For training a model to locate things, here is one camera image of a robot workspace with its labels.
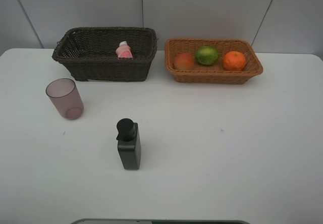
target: translucent pink cup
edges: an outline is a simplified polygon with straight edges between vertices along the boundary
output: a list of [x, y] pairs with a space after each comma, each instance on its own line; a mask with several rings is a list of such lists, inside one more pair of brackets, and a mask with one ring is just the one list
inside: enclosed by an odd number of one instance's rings
[[46, 94], [62, 117], [75, 120], [82, 115], [84, 105], [73, 80], [52, 81], [46, 88]]

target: light brown wicker basket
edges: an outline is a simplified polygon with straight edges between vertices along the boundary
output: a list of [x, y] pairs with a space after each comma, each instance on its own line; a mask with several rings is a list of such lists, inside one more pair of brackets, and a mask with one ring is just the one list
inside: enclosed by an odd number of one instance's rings
[[[211, 45], [218, 49], [220, 58], [213, 66], [203, 66], [198, 63], [191, 71], [176, 70], [174, 58], [182, 53], [189, 52], [192, 55], [201, 46]], [[223, 69], [223, 56], [230, 51], [242, 52], [247, 65], [244, 71], [226, 71]], [[184, 83], [213, 83], [213, 84], [244, 84], [248, 79], [262, 73], [263, 68], [250, 44], [238, 39], [197, 39], [174, 38], [166, 42], [165, 48], [166, 69], [173, 75], [177, 82]]]

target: dark brown wicker basket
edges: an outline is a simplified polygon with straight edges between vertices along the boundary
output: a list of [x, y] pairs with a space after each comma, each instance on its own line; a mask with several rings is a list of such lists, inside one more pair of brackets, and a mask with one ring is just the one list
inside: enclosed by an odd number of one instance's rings
[[[219, 62], [213, 66], [196, 64], [190, 71], [182, 71], [174, 68], [174, 58], [182, 53], [189, 52], [192, 55], [201, 46], [215, 46], [219, 53]], [[226, 71], [222, 66], [223, 56], [230, 51], [242, 52], [247, 65], [244, 71]], [[250, 44], [238, 39], [198, 39], [198, 38], [174, 38], [166, 42], [165, 48], [166, 69], [178, 82], [184, 83], [213, 83], [213, 84], [244, 84], [250, 78], [262, 73], [263, 68]]]
[[[119, 59], [116, 49], [127, 41], [133, 59]], [[77, 81], [135, 82], [147, 78], [157, 51], [154, 30], [137, 27], [80, 27], [69, 30], [52, 58]]]

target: white table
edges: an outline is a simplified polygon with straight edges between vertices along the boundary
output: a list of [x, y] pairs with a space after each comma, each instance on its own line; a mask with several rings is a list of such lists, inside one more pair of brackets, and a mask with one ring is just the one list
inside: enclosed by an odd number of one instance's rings
[[[80, 219], [323, 222], [323, 63], [258, 53], [244, 85], [172, 80], [158, 51], [145, 82], [77, 82], [84, 115], [45, 94], [70, 77], [50, 49], [0, 58], [0, 223]], [[138, 171], [123, 169], [116, 123], [139, 124]]]

